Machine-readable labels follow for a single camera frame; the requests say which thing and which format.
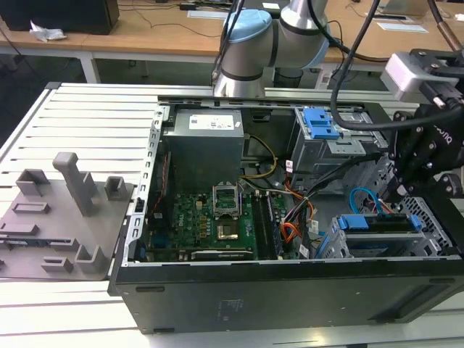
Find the green circuit board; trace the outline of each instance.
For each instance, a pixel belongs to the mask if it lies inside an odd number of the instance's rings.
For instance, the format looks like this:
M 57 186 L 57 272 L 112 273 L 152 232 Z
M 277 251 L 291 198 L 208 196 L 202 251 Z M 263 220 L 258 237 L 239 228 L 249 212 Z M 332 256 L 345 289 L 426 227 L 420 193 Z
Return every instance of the green circuit board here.
M 246 250 L 258 260 L 258 246 L 253 217 L 251 194 L 242 194 L 239 198 L 240 216 L 215 217 L 212 193 L 176 194 L 173 205 L 172 225 L 167 235 L 151 233 L 146 241 L 152 253 L 152 261 L 171 262 L 183 259 L 183 255 L 195 250 Z M 285 199 L 280 194 L 269 197 L 275 224 L 279 226 L 281 218 L 287 213 Z M 218 195 L 217 207 L 234 208 L 233 194 Z M 294 258 L 293 248 L 283 246 L 284 259 Z
M 232 202 L 220 203 L 223 207 L 234 207 Z M 235 221 L 237 224 L 236 239 L 220 239 L 218 226 L 222 218 L 216 219 L 212 210 L 212 194 L 178 194 L 173 211 L 173 232 L 170 235 L 170 248 L 198 248 L 198 249 L 246 249 L 256 250 L 254 237 L 251 196 L 243 195 L 241 202 L 241 216 Z

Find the desk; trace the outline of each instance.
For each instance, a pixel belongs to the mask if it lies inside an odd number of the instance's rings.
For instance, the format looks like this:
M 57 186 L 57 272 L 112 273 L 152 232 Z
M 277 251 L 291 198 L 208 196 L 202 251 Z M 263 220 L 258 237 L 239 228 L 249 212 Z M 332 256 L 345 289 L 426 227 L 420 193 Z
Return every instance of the desk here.
M 15 180 L 22 169 L 42 167 L 48 178 L 58 178 L 51 161 L 60 149 L 77 152 L 79 168 L 90 170 L 95 181 L 108 175 L 122 175 L 127 182 L 137 184 L 149 136 L 147 111 L 154 112 L 157 96 L 173 95 L 180 90 L 212 95 L 208 87 L 64 83 L 58 89 L 46 89 L 0 149 L 0 216 L 17 193 Z M 304 89 L 269 88 L 266 94 L 275 98 L 330 99 L 329 91 Z M 416 108 L 414 104 L 393 100 L 387 92 L 341 91 L 339 100 L 378 102 L 390 115 L 399 108 L 407 111 Z M 108 296 L 107 287 L 107 281 L 0 279 L 0 347 L 303 348 L 369 343 L 369 347 L 378 348 L 457 348 L 464 345 L 464 293 L 409 324 L 143 336 L 122 298 Z
M 120 0 L 123 9 L 131 9 L 131 0 Z M 370 6 L 370 1 L 352 4 L 351 0 L 328 0 L 326 13 L 330 20 L 338 20 L 343 27 L 344 42 L 351 46 L 358 33 L 364 14 Z M 440 8 L 448 12 L 451 19 L 447 20 L 455 30 L 458 38 L 464 40 L 464 22 L 454 20 L 454 14 L 464 12 L 464 6 L 459 4 L 440 3 Z M 67 33 L 68 39 L 44 43 L 37 41 L 26 32 L 10 32 L 3 24 L 5 33 L 13 44 L 24 55 L 76 57 L 80 59 L 87 82 L 98 83 L 99 74 L 95 59 L 134 59 L 141 61 L 168 62 L 203 62 L 214 61 L 218 52 L 219 37 L 206 37 L 191 32 L 179 25 L 163 25 L 150 28 L 154 24 L 178 23 L 207 36 L 219 36 L 222 30 L 222 20 L 188 18 L 187 12 L 177 7 L 154 11 L 125 10 L 120 12 L 119 23 L 108 36 L 95 36 L 79 33 Z M 403 33 L 382 30 L 373 23 L 362 42 L 359 52 L 374 57 L 389 57 L 396 51 L 409 51 L 412 48 L 448 50 L 444 39 L 436 29 L 431 15 L 419 20 L 419 23 L 429 33 Z M 331 25 L 334 36 L 339 36 L 339 29 Z M 5 38 L 0 36 L 0 54 L 16 54 Z M 321 74 L 318 88 L 327 88 L 331 73 L 341 61 L 338 49 L 329 49 L 324 63 L 320 66 Z M 353 70 L 381 71 L 384 65 L 356 61 Z

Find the computer motherboard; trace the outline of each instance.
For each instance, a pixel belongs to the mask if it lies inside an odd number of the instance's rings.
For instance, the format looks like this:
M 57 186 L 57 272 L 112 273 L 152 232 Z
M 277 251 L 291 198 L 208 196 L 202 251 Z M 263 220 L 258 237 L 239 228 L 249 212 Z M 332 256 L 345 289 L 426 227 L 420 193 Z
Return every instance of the computer motherboard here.
M 240 193 L 238 214 L 218 216 L 233 209 L 233 194 L 176 194 L 171 226 L 153 228 L 145 240 L 146 257 L 152 262 L 206 260 L 274 260 L 295 258 L 280 235 L 286 202 L 281 194 L 256 196 Z

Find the chip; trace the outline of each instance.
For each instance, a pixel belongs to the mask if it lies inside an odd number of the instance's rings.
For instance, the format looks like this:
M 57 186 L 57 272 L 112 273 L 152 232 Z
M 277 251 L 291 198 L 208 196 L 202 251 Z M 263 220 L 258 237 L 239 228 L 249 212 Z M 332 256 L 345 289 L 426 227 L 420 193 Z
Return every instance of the chip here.
M 218 241 L 239 239 L 239 222 L 234 219 L 223 218 L 216 222 Z

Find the blue cable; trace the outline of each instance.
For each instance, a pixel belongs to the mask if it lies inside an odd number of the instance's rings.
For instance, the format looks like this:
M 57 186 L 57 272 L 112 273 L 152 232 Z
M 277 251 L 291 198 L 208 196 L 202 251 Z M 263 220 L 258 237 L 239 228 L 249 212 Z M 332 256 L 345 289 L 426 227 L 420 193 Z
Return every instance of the blue cable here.
M 356 204 L 355 204 L 355 194 L 358 191 L 363 191 L 363 192 L 365 192 L 366 194 L 368 194 L 369 196 L 372 197 L 372 200 L 374 201 L 374 204 L 376 205 L 376 209 L 377 209 L 378 214 L 381 214 L 381 213 L 384 212 L 384 209 L 382 208 L 382 204 L 378 200 L 376 194 L 374 194 L 369 188 L 355 187 L 354 189 L 352 189 L 352 191 L 349 194 L 349 207 L 351 208 L 353 213 L 355 213 L 355 214 L 360 213 L 360 211 L 356 208 Z

